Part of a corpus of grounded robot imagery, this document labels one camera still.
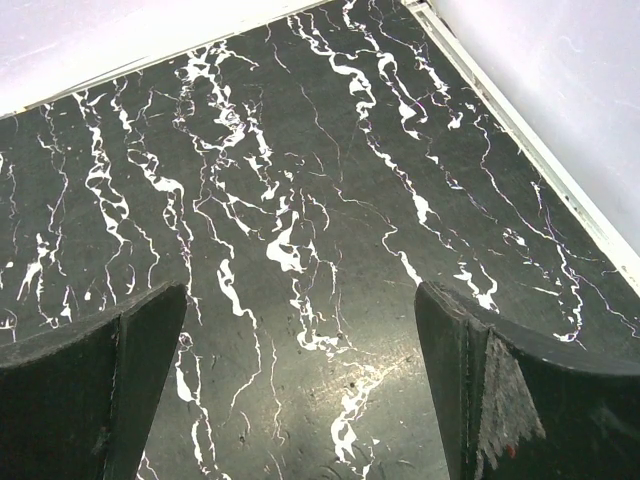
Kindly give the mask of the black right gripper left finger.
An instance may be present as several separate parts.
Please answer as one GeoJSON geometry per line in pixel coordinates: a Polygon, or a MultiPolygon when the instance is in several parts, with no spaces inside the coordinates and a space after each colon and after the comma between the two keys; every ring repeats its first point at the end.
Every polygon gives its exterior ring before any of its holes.
{"type": "Polygon", "coordinates": [[[165,283],[2,346],[2,478],[135,478],[186,310],[165,283]]]}

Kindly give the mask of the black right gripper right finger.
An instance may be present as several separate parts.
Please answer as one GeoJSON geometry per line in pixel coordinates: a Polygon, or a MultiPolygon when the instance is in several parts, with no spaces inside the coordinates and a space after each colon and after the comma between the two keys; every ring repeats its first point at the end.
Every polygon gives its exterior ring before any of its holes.
{"type": "Polygon", "coordinates": [[[453,479],[635,479],[639,366],[553,340],[436,282],[415,319],[453,479]]]}

